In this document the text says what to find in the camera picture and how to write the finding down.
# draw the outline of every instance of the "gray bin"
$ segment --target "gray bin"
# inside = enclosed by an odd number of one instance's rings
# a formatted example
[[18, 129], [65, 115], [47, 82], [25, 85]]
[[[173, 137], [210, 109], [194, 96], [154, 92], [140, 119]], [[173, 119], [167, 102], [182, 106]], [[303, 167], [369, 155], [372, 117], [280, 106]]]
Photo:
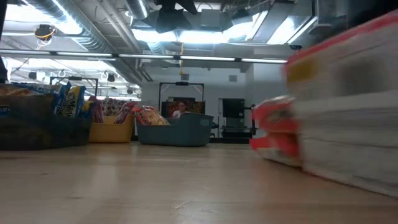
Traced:
[[169, 126], [137, 124], [138, 141], [141, 144], [162, 146], [206, 146], [210, 140], [213, 117], [185, 113], [180, 119], [167, 119]]

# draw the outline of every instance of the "yellow label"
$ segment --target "yellow label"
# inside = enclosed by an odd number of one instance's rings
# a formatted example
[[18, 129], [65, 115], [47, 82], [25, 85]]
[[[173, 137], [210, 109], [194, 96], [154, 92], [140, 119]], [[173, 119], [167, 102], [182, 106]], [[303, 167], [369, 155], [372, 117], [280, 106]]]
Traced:
[[287, 66], [287, 83], [304, 82], [313, 79], [318, 73], [318, 63], [313, 58], [306, 58]]

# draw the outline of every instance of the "wooden table surface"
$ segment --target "wooden table surface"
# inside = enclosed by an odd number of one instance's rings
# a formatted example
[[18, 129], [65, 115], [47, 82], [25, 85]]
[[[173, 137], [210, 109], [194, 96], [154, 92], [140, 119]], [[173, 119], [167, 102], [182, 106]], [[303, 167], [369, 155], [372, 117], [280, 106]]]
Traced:
[[398, 223], [398, 200], [268, 162], [245, 145], [0, 152], [1, 224]]

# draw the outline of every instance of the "vent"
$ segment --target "vent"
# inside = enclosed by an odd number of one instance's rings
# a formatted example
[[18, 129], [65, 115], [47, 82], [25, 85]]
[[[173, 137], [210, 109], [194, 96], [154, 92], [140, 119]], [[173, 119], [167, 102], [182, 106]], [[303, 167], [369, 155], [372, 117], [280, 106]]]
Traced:
[[181, 74], [181, 81], [189, 81], [189, 74]]
[[237, 82], [238, 81], [238, 76], [237, 75], [230, 75], [229, 76], [229, 82]]

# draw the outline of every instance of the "yellow bin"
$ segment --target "yellow bin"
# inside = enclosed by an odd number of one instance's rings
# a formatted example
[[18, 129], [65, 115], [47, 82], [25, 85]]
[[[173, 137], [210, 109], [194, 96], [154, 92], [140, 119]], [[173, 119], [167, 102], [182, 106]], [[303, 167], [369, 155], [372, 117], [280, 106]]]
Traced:
[[130, 115], [123, 124], [114, 124], [115, 116], [105, 116], [104, 123], [93, 123], [88, 142], [90, 143], [125, 143], [131, 141], [134, 129], [134, 116]]

